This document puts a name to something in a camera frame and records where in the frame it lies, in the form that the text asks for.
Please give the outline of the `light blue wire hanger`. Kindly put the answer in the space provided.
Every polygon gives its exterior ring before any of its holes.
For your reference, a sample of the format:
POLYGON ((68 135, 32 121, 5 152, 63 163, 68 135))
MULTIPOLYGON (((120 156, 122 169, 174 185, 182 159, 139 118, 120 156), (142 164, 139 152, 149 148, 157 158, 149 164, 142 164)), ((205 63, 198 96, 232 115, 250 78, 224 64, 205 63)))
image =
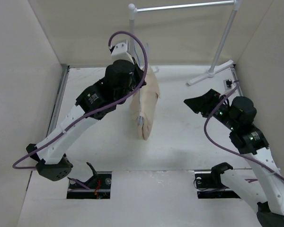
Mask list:
MULTIPOLYGON (((140 66, 141 66, 141 61, 140 61, 140 57, 139 57, 139 55, 138 55, 138 52, 137 52, 137 50, 136 50, 135 44, 134 44, 134 47, 133 47, 133 48, 134 48, 134 53, 135 53, 135 56, 136 56, 138 65, 139 65, 139 67, 140 67, 140 66)), ((145 48, 146 54, 148 55, 148 54, 149 54, 149 44, 146 43, 146 45, 145 45, 144 48, 145 48)), ((138 124, 139 124, 139 125, 142 125, 142 124, 143 124, 143 117, 141 116, 141 113, 142 113, 142 106, 141 106, 142 94, 141 94, 141 91, 140 91, 140 90, 139 90, 139 92, 138 92, 138 95, 139 95, 139 103, 138 103, 138 104, 139 104, 138 124)))

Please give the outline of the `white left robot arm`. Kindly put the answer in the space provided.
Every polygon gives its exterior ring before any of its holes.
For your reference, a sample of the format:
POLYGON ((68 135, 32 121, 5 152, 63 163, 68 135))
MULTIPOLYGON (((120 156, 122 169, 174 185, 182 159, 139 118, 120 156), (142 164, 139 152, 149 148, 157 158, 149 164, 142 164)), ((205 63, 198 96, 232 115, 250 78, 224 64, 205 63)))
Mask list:
POLYGON ((54 182, 65 178, 73 168, 66 157, 68 148, 146 85, 146 72, 135 61, 116 60, 107 66, 104 77, 83 90, 65 119, 43 141, 27 146, 39 175, 54 182))

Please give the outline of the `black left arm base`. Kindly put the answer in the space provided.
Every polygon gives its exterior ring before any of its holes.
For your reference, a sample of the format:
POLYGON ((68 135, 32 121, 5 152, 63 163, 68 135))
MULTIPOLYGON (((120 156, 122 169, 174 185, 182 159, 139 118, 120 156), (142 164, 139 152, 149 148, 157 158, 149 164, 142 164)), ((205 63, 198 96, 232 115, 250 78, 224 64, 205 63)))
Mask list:
POLYGON ((69 180, 66 199, 110 199, 112 172, 98 172, 97 178, 86 183, 69 180))

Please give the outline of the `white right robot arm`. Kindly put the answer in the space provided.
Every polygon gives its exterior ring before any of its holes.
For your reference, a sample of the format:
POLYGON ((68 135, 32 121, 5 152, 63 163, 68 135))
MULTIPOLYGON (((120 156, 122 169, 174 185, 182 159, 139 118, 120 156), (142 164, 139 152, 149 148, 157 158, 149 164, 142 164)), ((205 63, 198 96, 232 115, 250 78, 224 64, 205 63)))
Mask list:
POLYGON ((253 123, 257 110, 247 97, 237 96, 232 102, 228 98, 229 95, 211 89, 184 103, 195 114, 207 120, 213 117, 230 130, 229 138, 238 150, 235 154, 248 162, 261 190, 253 188, 226 162, 211 168, 210 182, 235 192, 253 209, 261 226, 284 227, 284 177, 263 132, 253 123))

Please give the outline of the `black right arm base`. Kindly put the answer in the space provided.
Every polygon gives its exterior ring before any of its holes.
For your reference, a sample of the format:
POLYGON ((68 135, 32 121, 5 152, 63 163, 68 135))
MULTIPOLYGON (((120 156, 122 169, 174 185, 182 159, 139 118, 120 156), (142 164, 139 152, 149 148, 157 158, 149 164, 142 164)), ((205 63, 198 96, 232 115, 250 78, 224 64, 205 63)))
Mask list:
POLYGON ((212 178, 211 170, 194 171, 194 187, 198 199, 239 199, 240 197, 231 189, 212 178))

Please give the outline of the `beige trousers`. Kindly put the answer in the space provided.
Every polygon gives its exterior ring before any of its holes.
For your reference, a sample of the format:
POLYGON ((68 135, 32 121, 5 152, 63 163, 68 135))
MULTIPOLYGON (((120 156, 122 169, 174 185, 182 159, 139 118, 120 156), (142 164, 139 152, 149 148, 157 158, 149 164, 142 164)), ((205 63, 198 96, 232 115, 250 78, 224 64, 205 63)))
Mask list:
POLYGON ((142 100, 141 100, 141 106, 142 106, 141 116, 143 117, 142 125, 138 124, 138 116, 139 116, 138 92, 136 92, 133 95, 130 103, 130 112, 132 115, 132 119, 134 120, 137 126, 138 137, 141 140, 147 140, 151 134, 156 105, 158 99, 160 98, 160 88, 158 80, 151 66, 148 66, 145 82, 146 85, 141 87, 140 89, 142 94, 142 100))

